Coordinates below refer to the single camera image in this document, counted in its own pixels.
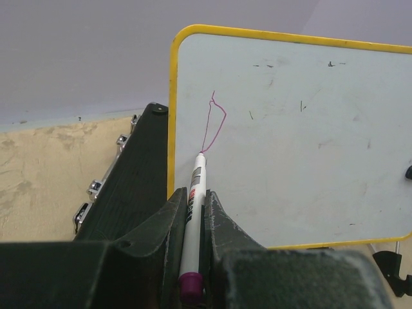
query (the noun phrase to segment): pink line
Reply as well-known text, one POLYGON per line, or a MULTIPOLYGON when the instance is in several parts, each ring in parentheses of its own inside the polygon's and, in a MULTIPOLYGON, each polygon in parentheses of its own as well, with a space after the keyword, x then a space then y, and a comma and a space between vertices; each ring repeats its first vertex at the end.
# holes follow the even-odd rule
POLYGON ((202 144, 202 146, 201 146, 201 151, 200 151, 201 153, 205 153, 206 151, 209 150, 210 147, 212 147, 214 141, 216 140, 216 138, 218 137, 218 135, 219 135, 219 133, 220 133, 220 129, 221 129, 221 127, 223 126, 223 123, 225 122, 226 116, 227 116, 227 114, 226 114, 225 109, 224 109, 223 107, 221 107, 218 103, 216 103, 216 101, 214 100, 214 91, 213 91, 213 93, 212 93, 212 98, 211 98, 211 100, 209 101, 209 112, 208 112, 208 114, 207 114, 206 131, 205 131, 205 137, 204 137, 204 139, 203 139, 203 144, 202 144), (224 116, 223 116, 223 119, 222 119, 222 121, 221 121, 221 123, 220 123, 220 126, 219 126, 218 131, 217 131, 216 134, 214 135, 214 138, 213 138, 211 144, 208 146, 208 148, 205 149, 206 135, 207 135, 207 130, 209 129, 209 119, 210 119, 210 117, 211 117, 211 111, 212 111, 212 103, 213 103, 215 106, 217 106, 218 108, 221 109, 221 111, 223 112, 224 116))

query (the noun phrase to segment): yellow border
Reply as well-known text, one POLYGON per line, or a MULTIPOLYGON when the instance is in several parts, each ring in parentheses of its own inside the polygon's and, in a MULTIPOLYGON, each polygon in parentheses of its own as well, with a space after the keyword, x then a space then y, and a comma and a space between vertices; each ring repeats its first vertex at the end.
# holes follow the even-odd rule
MULTIPOLYGON (((323 45, 341 48, 355 48, 358 50, 373 50, 377 52, 390 53, 408 53, 412 54, 412 47, 348 41, 340 39, 330 39, 327 37, 312 37, 308 35, 298 35, 289 33, 269 32, 261 30, 249 30, 240 28, 228 28, 220 26, 209 26, 205 24, 194 24, 181 30, 173 40, 171 46, 171 60, 170 60, 170 88, 169 88, 169 129, 167 137, 167 197, 170 198, 174 192, 174 152, 176 149, 176 96, 177 96, 177 77, 178 77, 178 52, 179 47, 184 39, 196 33, 210 34, 210 35, 226 35, 229 37, 244 37, 248 39, 261 39, 270 41, 283 41, 293 43, 303 43, 312 45, 323 45)), ((410 234, 402 237, 381 238, 381 239, 364 239, 356 241, 344 241, 336 243, 312 243, 304 245, 271 247, 271 248, 316 248, 316 247, 330 247, 339 245, 360 245, 365 243, 381 243, 401 241, 412 236, 410 234)))

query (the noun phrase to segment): gray wall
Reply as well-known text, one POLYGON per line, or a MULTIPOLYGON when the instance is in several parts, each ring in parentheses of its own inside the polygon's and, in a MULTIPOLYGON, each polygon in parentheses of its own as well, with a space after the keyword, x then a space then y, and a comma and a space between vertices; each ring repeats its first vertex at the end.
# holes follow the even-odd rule
POLYGON ((408 0, 0 0, 0 125, 167 104, 195 23, 412 44, 408 0))

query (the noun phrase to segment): white marker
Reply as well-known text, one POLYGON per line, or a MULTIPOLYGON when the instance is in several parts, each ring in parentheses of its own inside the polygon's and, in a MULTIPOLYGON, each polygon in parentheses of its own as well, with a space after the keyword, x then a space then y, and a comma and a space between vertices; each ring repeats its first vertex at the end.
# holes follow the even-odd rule
POLYGON ((203 296, 203 277, 200 274, 202 258, 200 249, 201 209, 206 197, 206 159, 200 153, 194 162, 191 190, 187 204, 185 237, 180 261, 180 300, 187 304, 198 304, 203 296))

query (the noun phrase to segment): whiteboard surface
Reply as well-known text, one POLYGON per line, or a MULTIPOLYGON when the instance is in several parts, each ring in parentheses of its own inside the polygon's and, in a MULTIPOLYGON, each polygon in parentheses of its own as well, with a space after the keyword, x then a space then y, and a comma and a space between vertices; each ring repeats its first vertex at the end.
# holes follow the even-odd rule
MULTIPOLYGON (((209 100, 227 112, 207 187, 266 247, 412 230, 412 56, 194 34, 180 45, 175 188, 190 184, 209 100)), ((222 114, 212 110, 206 144, 222 114)))

